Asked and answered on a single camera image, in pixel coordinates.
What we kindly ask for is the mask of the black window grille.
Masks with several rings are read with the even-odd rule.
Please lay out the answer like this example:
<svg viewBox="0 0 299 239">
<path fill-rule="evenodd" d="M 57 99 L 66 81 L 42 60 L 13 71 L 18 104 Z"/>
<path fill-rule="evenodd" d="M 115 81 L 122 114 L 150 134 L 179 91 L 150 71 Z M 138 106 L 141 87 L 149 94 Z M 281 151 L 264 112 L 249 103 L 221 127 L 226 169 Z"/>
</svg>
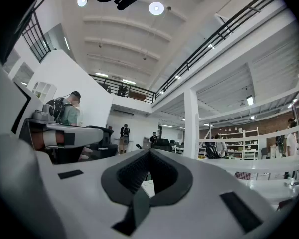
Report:
<svg viewBox="0 0 299 239">
<path fill-rule="evenodd" d="M 51 52 L 48 41 L 42 32 L 36 12 L 34 11 L 27 27 L 22 32 L 26 43 L 39 63 Z"/>
</svg>

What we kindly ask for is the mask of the white cubby shelf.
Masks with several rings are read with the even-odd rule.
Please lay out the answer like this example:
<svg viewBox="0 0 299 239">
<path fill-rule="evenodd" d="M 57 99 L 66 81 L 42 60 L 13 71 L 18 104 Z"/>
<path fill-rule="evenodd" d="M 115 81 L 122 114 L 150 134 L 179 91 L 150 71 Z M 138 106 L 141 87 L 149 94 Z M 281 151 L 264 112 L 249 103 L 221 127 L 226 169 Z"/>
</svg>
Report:
<svg viewBox="0 0 299 239">
<path fill-rule="evenodd" d="M 46 82 L 36 82 L 32 92 L 44 103 L 52 100 L 57 88 L 55 85 Z"/>
</svg>

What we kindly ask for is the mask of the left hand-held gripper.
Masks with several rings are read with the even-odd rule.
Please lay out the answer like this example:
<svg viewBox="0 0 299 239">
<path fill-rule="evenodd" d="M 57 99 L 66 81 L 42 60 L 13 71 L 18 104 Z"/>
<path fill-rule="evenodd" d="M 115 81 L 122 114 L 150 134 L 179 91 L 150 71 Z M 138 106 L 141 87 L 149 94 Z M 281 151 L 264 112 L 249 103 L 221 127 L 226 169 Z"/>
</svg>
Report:
<svg viewBox="0 0 299 239">
<path fill-rule="evenodd" d="M 56 146 L 53 108 L 45 105 L 22 83 L 8 77 L 0 61 L 0 151 L 14 149 L 21 138 L 35 150 Z"/>
</svg>

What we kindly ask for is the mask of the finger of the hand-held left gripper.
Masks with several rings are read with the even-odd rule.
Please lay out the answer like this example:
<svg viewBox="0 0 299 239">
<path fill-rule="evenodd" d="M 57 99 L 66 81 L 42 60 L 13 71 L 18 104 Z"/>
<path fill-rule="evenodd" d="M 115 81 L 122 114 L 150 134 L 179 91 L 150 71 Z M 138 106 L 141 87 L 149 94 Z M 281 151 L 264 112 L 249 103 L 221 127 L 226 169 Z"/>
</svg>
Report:
<svg viewBox="0 0 299 239">
<path fill-rule="evenodd" d="M 57 123 L 45 125 L 45 147 L 73 149 L 100 142 L 103 131 L 97 128 L 65 126 Z"/>
</svg>

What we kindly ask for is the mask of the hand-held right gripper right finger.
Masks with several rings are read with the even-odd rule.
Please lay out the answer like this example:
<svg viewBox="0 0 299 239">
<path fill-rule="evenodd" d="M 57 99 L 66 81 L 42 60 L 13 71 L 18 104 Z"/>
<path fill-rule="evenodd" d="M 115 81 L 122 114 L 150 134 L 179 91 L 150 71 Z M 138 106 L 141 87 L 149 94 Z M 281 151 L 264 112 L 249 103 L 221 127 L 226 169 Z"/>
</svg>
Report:
<svg viewBox="0 0 299 239">
<path fill-rule="evenodd" d="M 278 226 L 280 214 L 258 192 L 225 170 L 170 152 L 161 154 L 186 166 L 193 185 L 186 196 L 171 206 L 152 207 L 137 228 L 137 239 L 249 239 L 267 238 Z M 260 219 L 246 233 L 221 199 L 234 192 Z"/>
</svg>

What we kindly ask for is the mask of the black bag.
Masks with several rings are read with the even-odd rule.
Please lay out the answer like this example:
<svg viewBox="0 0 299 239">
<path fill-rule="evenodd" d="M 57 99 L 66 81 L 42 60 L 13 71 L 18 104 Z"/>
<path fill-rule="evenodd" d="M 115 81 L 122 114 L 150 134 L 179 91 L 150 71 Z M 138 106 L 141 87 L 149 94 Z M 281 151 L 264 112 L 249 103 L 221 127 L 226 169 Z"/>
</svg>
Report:
<svg viewBox="0 0 299 239">
<path fill-rule="evenodd" d="M 221 158 L 217 148 L 214 145 L 208 145 L 206 147 L 206 156 L 208 159 L 219 159 Z"/>
</svg>

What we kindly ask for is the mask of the black mezzanine railing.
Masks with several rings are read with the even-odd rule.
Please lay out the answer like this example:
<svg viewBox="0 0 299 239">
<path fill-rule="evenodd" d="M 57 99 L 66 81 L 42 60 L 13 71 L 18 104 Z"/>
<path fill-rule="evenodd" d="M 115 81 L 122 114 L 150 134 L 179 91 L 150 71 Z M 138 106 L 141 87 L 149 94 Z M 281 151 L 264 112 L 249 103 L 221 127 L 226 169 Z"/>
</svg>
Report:
<svg viewBox="0 0 299 239">
<path fill-rule="evenodd" d="M 255 15 L 260 14 L 264 8 L 276 0 L 252 0 L 244 8 L 239 10 L 234 16 L 222 24 L 210 37 L 205 41 L 183 62 L 178 68 L 164 81 L 156 90 L 148 90 L 132 84 L 126 84 L 122 81 L 112 80 L 108 77 L 100 77 L 90 75 L 93 80 L 100 84 L 108 93 L 117 95 L 120 85 L 127 86 L 125 98 L 132 98 L 146 103 L 152 104 L 158 97 L 163 95 L 177 81 L 184 77 L 191 67 L 193 67 L 200 59 L 211 53 L 219 44 L 223 43 L 228 37 L 234 34 L 241 25 L 245 24 Z"/>
</svg>

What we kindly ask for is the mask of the white square column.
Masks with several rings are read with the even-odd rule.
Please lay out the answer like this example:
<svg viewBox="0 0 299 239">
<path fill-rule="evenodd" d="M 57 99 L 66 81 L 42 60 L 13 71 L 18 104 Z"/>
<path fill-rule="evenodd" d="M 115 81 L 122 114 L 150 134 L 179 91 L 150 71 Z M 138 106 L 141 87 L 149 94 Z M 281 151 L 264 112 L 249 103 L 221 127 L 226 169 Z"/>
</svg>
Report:
<svg viewBox="0 0 299 239">
<path fill-rule="evenodd" d="M 199 153 L 199 112 L 197 94 L 193 89 L 184 92 L 184 108 L 184 156 L 197 160 Z"/>
</svg>

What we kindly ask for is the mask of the white storage shelves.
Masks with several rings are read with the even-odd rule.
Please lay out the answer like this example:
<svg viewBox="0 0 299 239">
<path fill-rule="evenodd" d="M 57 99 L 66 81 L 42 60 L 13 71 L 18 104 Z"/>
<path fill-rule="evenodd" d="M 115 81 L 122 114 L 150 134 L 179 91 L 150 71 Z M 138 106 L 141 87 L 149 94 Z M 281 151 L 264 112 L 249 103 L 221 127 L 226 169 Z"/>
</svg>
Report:
<svg viewBox="0 0 299 239">
<path fill-rule="evenodd" d="M 220 134 L 220 138 L 225 140 L 229 159 L 257 160 L 259 151 L 258 140 L 243 140 L 243 138 L 258 135 L 258 128 L 254 130 L 240 129 L 239 132 Z"/>
</svg>

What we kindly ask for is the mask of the person's left hand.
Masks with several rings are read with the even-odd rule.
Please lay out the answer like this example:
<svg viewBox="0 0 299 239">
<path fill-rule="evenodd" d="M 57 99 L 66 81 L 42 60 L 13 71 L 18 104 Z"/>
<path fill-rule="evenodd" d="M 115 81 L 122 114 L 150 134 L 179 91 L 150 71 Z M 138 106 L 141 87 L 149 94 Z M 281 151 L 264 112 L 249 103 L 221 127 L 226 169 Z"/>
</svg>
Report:
<svg viewBox="0 0 299 239">
<path fill-rule="evenodd" d="M 83 161 L 85 161 L 85 160 L 90 160 L 91 159 L 91 154 L 93 153 L 93 150 L 91 150 L 91 149 L 89 149 L 89 148 L 87 148 L 87 147 L 84 147 L 83 149 L 82 149 L 82 152 L 81 152 L 81 154 L 80 154 L 80 157 L 79 157 L 79 159 L 80 160 L 83 160 Z"/>
</svg>

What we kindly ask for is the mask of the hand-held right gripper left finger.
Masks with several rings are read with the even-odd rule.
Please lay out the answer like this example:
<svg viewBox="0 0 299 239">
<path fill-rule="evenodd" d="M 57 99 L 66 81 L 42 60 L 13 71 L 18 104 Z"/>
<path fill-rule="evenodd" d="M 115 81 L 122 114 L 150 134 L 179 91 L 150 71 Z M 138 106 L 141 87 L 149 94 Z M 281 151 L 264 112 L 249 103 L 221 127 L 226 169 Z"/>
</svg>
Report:
<svg viewBox="0 0 299 239">
<path fill-rule="evenodd" d="M 60 222 L 48 230 L 58 235 L 49 239 L 150 239 L 150 227 L 144 223 L 127 236 L 113 225 L 124 219 L 128 207 L 113 202 L 101 183 L 103 172 L 145 151 L 133 151 L 95 161 L 53 165 L 46 153 L 36 152 L 44 188 Z"/>
</svg>

